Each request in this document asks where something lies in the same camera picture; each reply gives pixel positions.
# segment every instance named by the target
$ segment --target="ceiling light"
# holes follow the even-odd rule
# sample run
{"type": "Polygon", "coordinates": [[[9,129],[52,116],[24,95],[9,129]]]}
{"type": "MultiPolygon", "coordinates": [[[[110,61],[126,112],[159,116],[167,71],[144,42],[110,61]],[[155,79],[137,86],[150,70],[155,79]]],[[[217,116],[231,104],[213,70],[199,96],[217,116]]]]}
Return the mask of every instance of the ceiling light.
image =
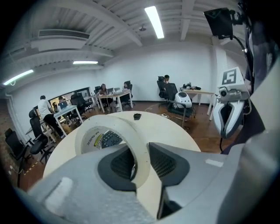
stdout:
{"type": "Polygon", "coordinates": [[[78,64],[98,64],[98,61],[74,61],[73,65],[78,65],[78,64]]]}
{"type": "Polygon", "coordinates": [[[26,71],[26,72],[24,72],[24,73],[21,73],[21,74],[15,76],[15,77],[11,78],[10,80],[8,80],[7,82],[5,82],[5,83],[3,83],[3,84],[4,84],[4,85],[8,85],[8,84],[10,84],[10,83],[16,81],[17,79],[19,79],[19,78],[21,78],[21,77],[23,77],[23,76],[25,76],[25,75],[28,75],[28,74],[30,74],[30,73],[32,73],[32,72],[34,72],[34,71],[33,71],[33,70],[29,70],[29,71],[26,71]]]}
{"type": "Polygon", "coordinates": [[[151,6],[148,8],[145,8],[145,11],[154,27],[154,31],[156,32],[157,38],[164,38],[162,27],[161,27],[161,21],[158,16],[158,11],[155,6],[151,6]]]}

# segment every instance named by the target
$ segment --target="white ceiling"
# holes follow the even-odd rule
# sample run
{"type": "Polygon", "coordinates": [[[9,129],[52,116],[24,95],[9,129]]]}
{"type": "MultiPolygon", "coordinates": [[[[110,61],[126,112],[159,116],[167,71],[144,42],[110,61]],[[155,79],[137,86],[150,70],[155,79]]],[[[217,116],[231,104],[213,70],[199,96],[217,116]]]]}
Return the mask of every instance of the white ceiling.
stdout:
{"type": "MultiPolygon", "coordinates": [[[[234,0],[46,0],[27,12],[15,28],[0,59],[0,81],[54,63],[104,61],[131,44],[142,47],[145,39],[155,36],[144,11],[151,5],[157,8],[165,37],[178,35],[178,41],[188,34],[212,36],[204,11],[221,7],[237,10],[234,0]],[[146,31],[139,31],[142,25],[146,31]],[[82,49],[40,52],[31,48],[31,42],[42,29],[74,30],[90,37],[82,49]]],[[[234,34],[244,40],[242,26],[234,27],[234,34]]]]}

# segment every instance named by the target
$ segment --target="striped floor tape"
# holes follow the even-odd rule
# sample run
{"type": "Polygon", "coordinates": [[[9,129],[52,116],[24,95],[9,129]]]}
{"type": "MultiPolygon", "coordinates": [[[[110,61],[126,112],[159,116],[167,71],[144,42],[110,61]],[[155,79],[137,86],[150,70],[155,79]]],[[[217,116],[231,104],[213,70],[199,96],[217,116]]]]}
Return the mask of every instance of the striped floor tape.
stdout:
{"type": "Polygon", "coordinates": [[[26,175],[29,171],[31,171],[32,168],[33,168],[37,163],[38,163],[38,161],[37,161],[35,164],[33,164],[33,165],[24,173],[24,175],[26,175]]]}

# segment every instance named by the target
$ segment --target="white wall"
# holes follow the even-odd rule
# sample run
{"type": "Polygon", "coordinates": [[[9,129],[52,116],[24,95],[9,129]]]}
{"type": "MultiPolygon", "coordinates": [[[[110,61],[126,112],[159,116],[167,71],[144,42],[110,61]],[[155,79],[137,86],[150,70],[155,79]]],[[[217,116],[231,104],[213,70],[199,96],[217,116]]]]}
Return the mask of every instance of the white wall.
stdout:
{"type": "Polygon", "coordinates": [[[14,109],[24,133],[31,127],[29,111],[37,106],[41,95],[52,99],[86,87],[93,91],[99,83],[93,71],[72,71],[41,78],[12,92],[14,109]]]}
{"type": "Polygon", "coordinates": [[[247,62],[244,55],[239,55],[230,51],[227,53],[227,68],[239,67],[242,75],[245,77],[247,62]]]}
{"type": "MultiPolygon", "coordinates": [[[[177,42],[124,53],[95,73],[107,88],[122,87],[124,81],[130,80],[134,100],[159,101],[162,99],[158,96],[158,76],[168,74],[170,82],[175,83],[178,89],[191,82],[212,91],[211,77],[215,64],[212,46],[177,42]]],[[[209,97],[203,96],[202,102],[208,103],[209,97]]]]}

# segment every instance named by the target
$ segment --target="roll of clear tape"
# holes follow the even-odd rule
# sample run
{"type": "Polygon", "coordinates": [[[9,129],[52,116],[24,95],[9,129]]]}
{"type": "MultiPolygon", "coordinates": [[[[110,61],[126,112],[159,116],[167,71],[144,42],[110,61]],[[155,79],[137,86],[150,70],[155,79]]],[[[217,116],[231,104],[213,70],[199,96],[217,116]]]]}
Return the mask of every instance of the roll of clear tape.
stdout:
{"type": "Polygon", "coordinates": [[[95,145],[98,144],[100,136],[107,130],[118,134],[130,148],[137,163],[137,172],[132,182],[139,188],[149,176],[151,161],[148,144],[144,142],[141,130],[138,130],[132,122],[108,115],[90,117],[84,121],[77,132],[75,139],[76,155],[98,150],[95,145]]]}

